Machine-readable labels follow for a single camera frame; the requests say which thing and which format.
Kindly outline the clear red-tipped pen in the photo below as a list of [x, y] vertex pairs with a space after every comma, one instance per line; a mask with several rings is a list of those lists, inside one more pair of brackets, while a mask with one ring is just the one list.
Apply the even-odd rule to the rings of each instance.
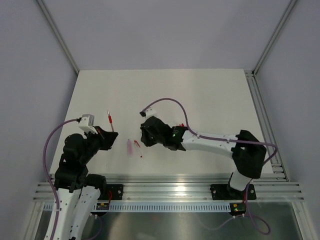
[[135, 149], [136, 149], [136, 151], [137, 151], [138, 156], [139, 156], [140, 158], [142, 158], [143, 155], [142, 155], [142, 152], [141, 152], [141, 146], [140, 146], [140, 144], [138, 143], [137, 140], [134, 140], [133, 143], [134, 143], [134, 147], [135, 147]]

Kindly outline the red gel pen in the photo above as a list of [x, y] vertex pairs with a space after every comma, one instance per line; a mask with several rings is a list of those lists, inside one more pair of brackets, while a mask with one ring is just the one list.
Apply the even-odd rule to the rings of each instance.
[[114, 130], [114, 126], [113, 126], [113, 120], [112, 120], [112, 116], [111, 116], [109, 110], [107, 110], [107, 116], [108, 116], [109, 124], [110, 124], [110, 126], [111, 126], [111, 130], [112, 130], [112, 132], [114, 132], [115, 130]]

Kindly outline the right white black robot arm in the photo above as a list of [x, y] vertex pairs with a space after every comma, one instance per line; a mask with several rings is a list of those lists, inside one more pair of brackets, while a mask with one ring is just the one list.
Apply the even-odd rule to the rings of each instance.
[[203, 151], [233, 160], [235, 171], [226, 189], [232, 198], [239, 198], [251, 180], [261, 177], [267, 149], [247, 130], [236, 135], [203, 135], [186, 126], [170, 127], [155, 116], [146, 119], [140, 130], [146, 147], [160, 144], [171, 151]]

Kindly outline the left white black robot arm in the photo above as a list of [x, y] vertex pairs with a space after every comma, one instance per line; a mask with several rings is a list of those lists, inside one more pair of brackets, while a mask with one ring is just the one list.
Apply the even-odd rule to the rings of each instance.
[[90, 174], [87, 163], [98, 151], [110, 150], [119, 134], [99, 126], [95, 130], [85, 135], [71, 134], [64, 141], [51, 184], [56, 208], [50, 217], [46, 240], [81, 239], [94, 204], [108, 194], [105, 176]]

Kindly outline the pink highlighter marker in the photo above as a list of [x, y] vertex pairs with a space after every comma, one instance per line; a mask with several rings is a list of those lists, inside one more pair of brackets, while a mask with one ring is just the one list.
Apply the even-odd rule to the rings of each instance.
[[130, 139], [127, 140], [127, 154], [130, 157], [133, 155], [133, 145]]

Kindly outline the aluminium front rail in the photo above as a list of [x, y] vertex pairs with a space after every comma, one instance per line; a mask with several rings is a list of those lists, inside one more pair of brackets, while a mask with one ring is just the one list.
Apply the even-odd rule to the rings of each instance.
[[[228, 174], [204, 175], [112, 175], [108, 184], [122, 184], [124, 202], [208, 202], [210, 186], [226, 184]], [[283, 173], [266, 173], [253, 181], [257, 202], [301, 202], [305, 196], [298, 182]]]

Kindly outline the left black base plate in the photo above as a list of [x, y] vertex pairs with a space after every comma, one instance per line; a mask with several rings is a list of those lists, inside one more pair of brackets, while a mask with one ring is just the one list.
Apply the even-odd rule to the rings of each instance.
[[123, 184], [106, 184], [100, 188], [99, 201], [111, 200], [120, 201], [123, 199], [124, 185]]

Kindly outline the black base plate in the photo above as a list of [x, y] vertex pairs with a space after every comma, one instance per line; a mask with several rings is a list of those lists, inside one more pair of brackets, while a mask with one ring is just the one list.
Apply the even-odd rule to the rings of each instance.
[[124, 185], [123, 184], [106, 184], [100, 188], [99, 201], [111, 200], [120, 201], [123, 199]]
[[243, 191], [235, 190], [231, 188], [226, 183], [214, 183], [210, 185], [211, 197], [215, 201], [231, 201], [231, 200], [239, 200], [242, 201], [244, 199], [248, 200], [256, 200], [257, 195], [255, 191], [255, 187], [253, 184], [250, 184], [248, 187], [248, 193], [246, 195], [246, 189]]

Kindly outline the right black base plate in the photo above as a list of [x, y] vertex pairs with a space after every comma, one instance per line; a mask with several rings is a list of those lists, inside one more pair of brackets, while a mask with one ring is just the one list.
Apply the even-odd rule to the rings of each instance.
[[210, 185], [211, 197], [215, 201], [231, 201], [231, 200], [239, 200], [242, 201], [244, 199], [248, 200], [256, 200], [257, 195], [255, 191], [255, 187], [253, 184], [250, 184], [248, 187], [248, 193], [246, 195], [246, 189], [243, 191], [235, 190], [231, 188], [226, 183], [214, 183]]

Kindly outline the left aluminium frame post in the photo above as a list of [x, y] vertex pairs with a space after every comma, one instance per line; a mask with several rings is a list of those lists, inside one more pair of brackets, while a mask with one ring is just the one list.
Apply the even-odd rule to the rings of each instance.
[[56, 39], [58, 45], [60, 46], [61, 50], [63, 51], [64, 56], [66, 57], [68, 63], [72, 67], [73, 71], [75, 74], [78, 76], [80, 73], [80, 69], [71, 53], [69, 50], [57, 24], [56, 21], [53, 18], [53, 15], [51, 14], [49, 8], [47, 7], [46, 3], [44, 0], [35, 0], [35, 3], [39, 7], [40, 12], [42, 13], [45, 21], [47, 22], [52, 34], [54, 35], [54, 38]]

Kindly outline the right aluminium side rail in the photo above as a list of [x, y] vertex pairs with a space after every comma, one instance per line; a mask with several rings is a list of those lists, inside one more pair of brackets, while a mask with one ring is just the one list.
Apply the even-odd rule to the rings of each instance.
[[[244, 70], [244, 75], [248, 83], [250, 94], [253, 100], [253, 105], [255, 107], [255, 111], [262, 131], [263, 139], [267, 143], [277, 145], [262, 91], [259, 87], [259, 83], [251, 70]], [[286, 170], [279, 149], [277, 149], [276, 154], [270, 159], [269, 162], [272, 168], [275, 168], [275, 170], [273, 170], [273, 173], [277, 175], [277, 180], [284, 179], [287, 182], [290, 181], [290, 176], [288, 174], [288, 171]]]

